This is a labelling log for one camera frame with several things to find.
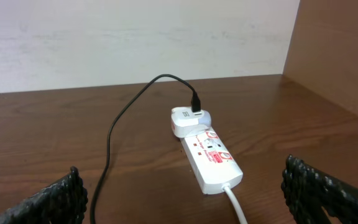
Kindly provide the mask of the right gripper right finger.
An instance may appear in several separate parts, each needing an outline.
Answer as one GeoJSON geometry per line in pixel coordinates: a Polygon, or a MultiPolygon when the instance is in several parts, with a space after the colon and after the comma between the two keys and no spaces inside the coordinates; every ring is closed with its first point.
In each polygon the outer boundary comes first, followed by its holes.
{"type": "Polygon", "coordinates": [[[358,189],[289,155],[281,189],[296,223],[358,223],[358,189]]]}

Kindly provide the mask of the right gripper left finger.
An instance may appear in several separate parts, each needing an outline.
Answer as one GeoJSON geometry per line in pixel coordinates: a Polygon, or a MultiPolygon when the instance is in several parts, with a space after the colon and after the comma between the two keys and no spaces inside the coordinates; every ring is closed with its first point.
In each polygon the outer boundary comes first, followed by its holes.
{"type": "Polygon", "coordinates": [[[0,224],[82,224],[88,193],[78,169],[0,214],[0,224]]]}

